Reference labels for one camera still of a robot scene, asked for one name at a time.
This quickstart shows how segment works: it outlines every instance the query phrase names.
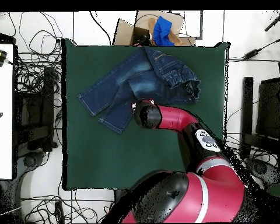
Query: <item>blue fabric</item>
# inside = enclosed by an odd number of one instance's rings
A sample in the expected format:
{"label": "blue fabric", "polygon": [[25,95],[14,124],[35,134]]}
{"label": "blue fabric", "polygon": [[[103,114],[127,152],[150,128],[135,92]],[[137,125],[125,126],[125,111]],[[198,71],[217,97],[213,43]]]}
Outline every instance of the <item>blue fabric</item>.
{"label": "blue fabric", "polygon": [[196,102],[199,83],[177,58],[139,47],[78,98],[91,116],[107,109],[99,122],[121,134],[132,118],[131,103],[143,98],[158,104]]}
{"label": "blue fabric", "polygon": [[172,22],[161,16],[157,19],[155,28],[153,29],[153,40],[157,46],[174,46],[174,43],[170,42],[168,38],[171,26]]}

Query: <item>white desk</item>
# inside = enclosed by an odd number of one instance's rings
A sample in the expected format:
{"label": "white desk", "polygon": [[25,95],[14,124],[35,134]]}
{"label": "white desk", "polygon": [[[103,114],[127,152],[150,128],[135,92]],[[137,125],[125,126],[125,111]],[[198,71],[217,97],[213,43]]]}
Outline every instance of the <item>white desk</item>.
{"label": "white desk", "polygon": [[[7,58],[13,62],[13,45],[0,44],[0,50],[6,51]],[[10,64],[0,67],[0,179],[12,179],[12,90],[13,68]]]}

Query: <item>red robot arm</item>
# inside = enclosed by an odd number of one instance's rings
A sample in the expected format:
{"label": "red robot arm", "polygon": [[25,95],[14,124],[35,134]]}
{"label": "red robot arm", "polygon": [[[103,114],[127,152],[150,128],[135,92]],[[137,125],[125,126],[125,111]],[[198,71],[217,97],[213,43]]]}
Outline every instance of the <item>red robot arm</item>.
{"label": "red robot arm", "polygon": [[245,187],[215,139],[180,108],[144,100],[133,104],[132,110],[138,125],[177,133],[186,173],[162,172],[159,183],[139,199],[122,223],[232,222],[241,210]]}

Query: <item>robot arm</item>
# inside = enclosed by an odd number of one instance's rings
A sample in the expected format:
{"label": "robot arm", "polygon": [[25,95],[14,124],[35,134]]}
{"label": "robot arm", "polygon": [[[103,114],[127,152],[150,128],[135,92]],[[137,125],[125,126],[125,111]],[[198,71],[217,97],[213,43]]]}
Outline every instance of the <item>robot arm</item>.
{"label": "robot arm", "polygon": [[242,184],[220,147],[191,113],[143,100],[132,105],[137,124],[143,128],[172,130],[178,135],[185,170],[208,179]]}
{"label": "robot arm", "polygon": [[142,128],[177,133],[186,173],[159,171],[143,178],[102,223],[231,222],[241,208],[244,185],[213,137],[180,108],[153,100],[131,106]]}

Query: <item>green mat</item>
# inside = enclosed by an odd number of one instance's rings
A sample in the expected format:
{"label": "green mat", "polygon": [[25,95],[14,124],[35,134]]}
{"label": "green mat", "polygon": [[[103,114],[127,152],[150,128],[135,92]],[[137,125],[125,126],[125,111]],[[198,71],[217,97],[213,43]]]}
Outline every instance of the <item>green mat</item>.
{"label": "green mat", "polygon": [[[91,117],[77,98],[137,47],[66,45],[66,138],[68,190],[130,188],[157,170],[184,171],[177,134],[142,129],[132,120],[118,135]],[[198,114],[215,135],[223,138],[225,59],[228,43],[217,47],[158,47],[183,61],[201,80],[198,103],[171,105]]]}

